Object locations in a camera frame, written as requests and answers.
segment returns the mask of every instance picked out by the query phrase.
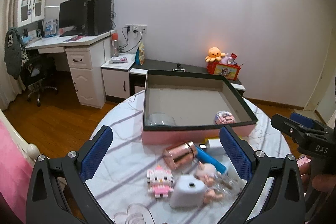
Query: computer monitor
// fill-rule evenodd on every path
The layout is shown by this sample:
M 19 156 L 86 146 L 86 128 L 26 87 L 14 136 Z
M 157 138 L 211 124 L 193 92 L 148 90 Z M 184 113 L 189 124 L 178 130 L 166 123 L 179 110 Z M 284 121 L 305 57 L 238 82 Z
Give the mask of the computer monitor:
M 71 30 L 63 33 L 61 36 L 68 35 L 84 35 L 85 28 L 85 3 L 88 0 L 68 0 L 62 2 L 59 7 L 58 27 L 76 27 L 76 30 Z

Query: pink bedding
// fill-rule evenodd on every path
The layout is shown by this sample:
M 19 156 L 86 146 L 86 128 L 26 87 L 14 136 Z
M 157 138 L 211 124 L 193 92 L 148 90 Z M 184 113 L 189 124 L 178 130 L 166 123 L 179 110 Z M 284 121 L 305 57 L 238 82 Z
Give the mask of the pink bedding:
M 1 121 L 0 155 L 0 192 L 17 217 L 26 223 L 27 192 L 33 168 Z

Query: white tablecloth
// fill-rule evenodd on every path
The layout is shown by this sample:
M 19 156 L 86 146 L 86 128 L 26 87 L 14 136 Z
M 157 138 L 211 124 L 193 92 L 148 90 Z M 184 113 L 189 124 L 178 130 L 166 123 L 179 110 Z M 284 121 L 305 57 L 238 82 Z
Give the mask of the white tablecloth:
M 113 142 L 98 167 L 94 177 L 86 184 L 92 194 L 113 220 L 114 215 L 126 212 L 133 203 L 141 203 L 147 207 L 156 224 L 203 223 L 215 224 L 230 208 L 233 201 L 224 200 L 201 208 L 173 210 L 168 199 L 158 199 L 147 193 L 147 176 L 149 168 L 156 165 L 166 166 L 162 159 L 162 151 L 166 146 L 144 146 L 141 141 L 142 112 L 144 92 L 131 96 L 113 108 L 98 124 L 92 137 L 103 125 L 110 126 L 113 131 Z M 289 147 L 282 134 L 272 128 L 270 119 L 258 107 L 246 100 L 249 107 L 258 118 L 257 125 L 246 140 L 255 150 L 263 150 L 268 156 L 282 157 L 290 154 Z M 228 165 L 228 174 L 238 178 L 227 156 L 217 158 Z M 177 180 L 181 172 L 192 172 L 196 164 L 192 163 L 184 170 L 175 172 Z M 271 186 L 268 179 L 262 195 L 259 198 L 250 218 L 257 215 Z

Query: copper metal cup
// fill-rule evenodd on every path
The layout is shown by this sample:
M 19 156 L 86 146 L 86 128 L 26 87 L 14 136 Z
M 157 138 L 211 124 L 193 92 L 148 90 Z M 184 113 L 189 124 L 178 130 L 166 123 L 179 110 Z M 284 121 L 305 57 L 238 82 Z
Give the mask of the copper metal cup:
M 182 165 L 191 162 L 197 156 L 197 150 L 193 142 L 180 143 L 166 148 L 163 159 L 167 166 L 176 170 Z

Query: silver screw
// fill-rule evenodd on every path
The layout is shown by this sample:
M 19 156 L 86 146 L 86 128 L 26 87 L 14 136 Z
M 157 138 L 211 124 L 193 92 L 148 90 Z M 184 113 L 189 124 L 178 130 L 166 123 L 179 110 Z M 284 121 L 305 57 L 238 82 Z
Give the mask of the silver screw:
M 38 161 L 43 161 L 45 159 L 45 155 L 41 154 L 37 157 Z
M 289 154 L 287 157 L 288 157 L 290 160 L 295 160 L 295 156 L 292 155 L 292 154 Z
M 70 152 L 68 153 L 68 157 L 69 157 L 69 158 L 74 158 L 74 157 L 76 157 L 76 155 L 77 155 L 77 152 L 76 152 L 76 151 L 70 151 Z
M 259 158 L 262 158 L 262 157 L 265 156 L 265 153 L 264 153 L 263 151 L 261 151 L 261 150 L 258 150 L 258 151 L 256 152 L 256 155 L 257 155 Z

